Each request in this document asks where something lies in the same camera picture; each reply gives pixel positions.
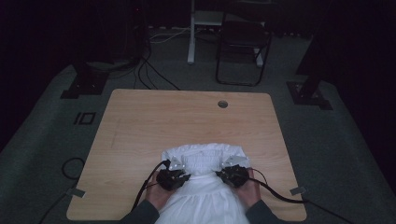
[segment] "white garment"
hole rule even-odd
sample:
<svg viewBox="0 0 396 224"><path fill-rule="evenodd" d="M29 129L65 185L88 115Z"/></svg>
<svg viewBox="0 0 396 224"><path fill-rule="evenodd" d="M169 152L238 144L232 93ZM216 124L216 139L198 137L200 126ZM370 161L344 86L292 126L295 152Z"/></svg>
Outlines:
<svg viewBox="0 0 396 224"><path fill-rule="evenodd" d="M220 171L230 156L246 157L239 146L215 143L165 150L163 161L176 157L191 177L171 196L156 223L248 224L245 207L214 172ZM239 165L250 166L248 160Z"/></svg>

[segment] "gray carpet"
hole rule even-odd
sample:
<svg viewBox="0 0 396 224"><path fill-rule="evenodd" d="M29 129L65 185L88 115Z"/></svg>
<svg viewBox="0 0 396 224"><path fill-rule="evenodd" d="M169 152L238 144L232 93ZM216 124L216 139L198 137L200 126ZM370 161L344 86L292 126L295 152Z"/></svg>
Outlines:
<svg viewBox="0 0 396 224"><path fill-rule="evenodd" d="M320 90L333 110L317 106L295 105L286 81L304 81L296 76L309 40L299 37L275 38L263 82L254 88L216 83L213 35L201 34L197 40L195 64L187 64L189 39L185 36L152 44L149 62L183 91L251 91L272 96L277 117L304 196L354 223L396 223L396 199L366 146L362 136L338 96L326 82ZM239 66L235 73L243 73ZM142 78L146 83L143 67ZM133 71L111 74L102 95L82 95L78 99L60 99L76 73L71 66L56 76L34 110L0 154L0 223L38 223L50 206L73 184L62 174L62 165L70 158L86 159L106 103L115 89L145 89ZM173 87L151 69L148 75L158 89ZM78 113L95 112L92 125L74 124ZM67 165L69 174L78 175L81 165ZM70 197L61 200L44 223L76 222L66 217ZM303 223L345 223L337 217L305 206Z"/></svg>

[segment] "tripod base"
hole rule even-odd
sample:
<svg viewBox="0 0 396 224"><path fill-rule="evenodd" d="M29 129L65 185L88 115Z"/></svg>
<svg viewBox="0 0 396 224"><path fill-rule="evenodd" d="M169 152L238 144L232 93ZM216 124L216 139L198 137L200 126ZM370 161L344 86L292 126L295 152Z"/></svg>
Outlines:
<svg viewBox="0 0 396 224"><path fill-rule="evenodd" d="M108 73L91 72L88 77L77 75L61 99L77 99L80 95L100 95L106 85Z"/></svg>
<svg viewBox="0 0 396 224"><path fill-rule="evenodd" d="M318 105L322 110L332 110L330 102L323 98L319 89L317 89L311 96L305 96L301 93L304 83L286 82L288 85L293 102L296 105Z"/></svg>

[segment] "table top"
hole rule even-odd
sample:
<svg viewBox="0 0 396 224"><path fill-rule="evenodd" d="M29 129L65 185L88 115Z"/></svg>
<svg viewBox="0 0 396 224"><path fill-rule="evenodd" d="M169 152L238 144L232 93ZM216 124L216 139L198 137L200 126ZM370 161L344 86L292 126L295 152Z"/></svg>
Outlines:
<svg viewBox="0 0 396 224"><path fill-rule="evenodd" d="M228 106L220 107L220 101ZM207 143L241 146L271 188L301 200L300 195L290 194L298 185L270 95L114 90L78 181L77 188L86 191L85 197L73 197L67 217L123 218L164 150ZM263 180L257 173L255 177ZM306 219L302 204L284 203L265 188L261 191L262 199L279 218Z"/></svg>

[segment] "hand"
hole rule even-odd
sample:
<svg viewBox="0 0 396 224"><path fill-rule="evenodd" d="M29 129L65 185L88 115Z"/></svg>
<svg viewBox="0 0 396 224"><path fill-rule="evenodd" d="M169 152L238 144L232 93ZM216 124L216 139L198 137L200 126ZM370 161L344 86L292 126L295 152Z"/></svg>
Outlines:
<svg viewBox="0 0 396 224"><path fill-rule="evenodd" d="M247 168L247 172L250 178L254 178L252 169ZM243 186L234 189L234 192L238 195L239 200L247 206L247 208L262 199L259 183L251 180L248 180Z"/></svg>
<svg viewBox="0 0 396 224"><path fill-rule="evenodd" d="M146 197L145 199L152 203L154 207L160 211L168 201L168 199L171 197L173 193L175 193L175 190L168 191L166 189L163 189L158 183L157 183L157 174L159 172L155 172L152 175L151 182L148 183L148 187L146 190Z"/></svg>

